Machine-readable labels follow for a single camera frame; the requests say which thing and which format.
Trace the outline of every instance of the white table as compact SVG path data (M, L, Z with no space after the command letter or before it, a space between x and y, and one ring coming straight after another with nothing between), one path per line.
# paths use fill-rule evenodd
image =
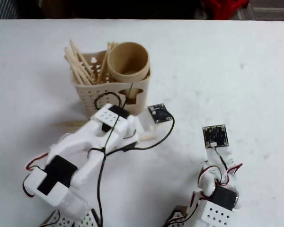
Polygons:
M236 226L284 227L284 22L168 20L0 21L0 226L37 226L52 210L21 184L25 163L61 136L51 124L84 119L63 58L69 38L83 52L144 45L148 103L176 118L157 148L107 160L105 227L159 227L185 205L206 159L202 126L220 123L244 163Z

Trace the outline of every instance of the bamboo skewer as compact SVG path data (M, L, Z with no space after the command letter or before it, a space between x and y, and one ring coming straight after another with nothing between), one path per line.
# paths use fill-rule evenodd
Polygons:
M107 52L105 53L105 56L102 62L101 71L97 79L97 84L100 84L101 79L103 77L104 69L107 67L107 57L108 57L109 52L117 45L118 43L115 43L115 42L107 43Z
M71 60L71 62L74 64L75 68L77 69L80 77L82 78L85 85L91 85L92 81L91 78L89 79L89 74L86 72L86 70L83 68L83 66L80 64L80 62L75 58L75 56L72 54L69 48L65 48L66 56Z
M76 46L76 44L75 44L72 40L70 40L70 43L71 43L71 49L72 49L74 55L75 55L76 57L77 57L77 56L79 57L79 59L83 62L85 68L86 68L87 71L89 72L89 75L90 75L91 77L94 77L95 75L94 75L93 71L90 69L89 64L87 63L87 61L86 61L86 59L84 58L83 54L79 51L79 49L78 49L78 47Z
M77 67L74 65L74 63L72 63L72 61L71 61L71 59L68 57L68 55L65 55L65 57L66 57L66 60L69 62L70 66L71 66L72 72L73 72L74 75L75 75L75 79L76 79L77 83L78 83L79 85L84 85L84 83L83 83L81 77L80 77L79 74L78 74Z

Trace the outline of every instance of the white robotic arm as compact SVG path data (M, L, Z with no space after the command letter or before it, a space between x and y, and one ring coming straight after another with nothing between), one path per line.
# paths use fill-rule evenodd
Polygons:
M235 165L228 150L225 125L203 127L207 161L198 177L199 192L193 192L186 212L170 219L165 226L233 227L238 208L239 190L235 173L242 164Z
M65 215L82 219L90 207L76 189L84 185L90 176L98 174L104 152L138 140L136 121L136 117L121 107L106 104L77 132L63 136L52 145L45 169L34 168L24 186ZM92 148L89 159L79 169L65 159L71 153Z

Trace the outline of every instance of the plastic basket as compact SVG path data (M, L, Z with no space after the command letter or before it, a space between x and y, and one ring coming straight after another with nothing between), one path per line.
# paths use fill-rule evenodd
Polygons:
M101 66L106 52L107 51L101 51L96 53L83 54L96 77L98 77L101 71ZM84 104L87 117L92 116L97 111L94 102L95 99L97 99L101 94L108 91L114 92L120 96L123 104L125 102L124 91L129 89L132 85L131 83L114 82L110 74L108 73L107 68L104 69L103 73L104 76L102 78L102 81L100 82L101 84L87 86L78 85L73 73L71 72L72 83L75 86L77 93ZM136 89L135 91L138 91L138 94L135 99L128 100L124 107L133 115L138 115L145 107L150 75L151 71L149 71L145 79L133 83L132 91ZM98 99L98 108L101 108L106 103L119 105L119 100L112 94L105 95L102 98Z

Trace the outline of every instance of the paper cup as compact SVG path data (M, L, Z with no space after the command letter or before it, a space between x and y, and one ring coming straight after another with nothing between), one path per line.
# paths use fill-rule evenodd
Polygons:
M121 43L109 53L107 67L111 76L118 82L133 83L143 80L150 69L147 50L133 42ZM138 89L126 91L129 99L136 98Z

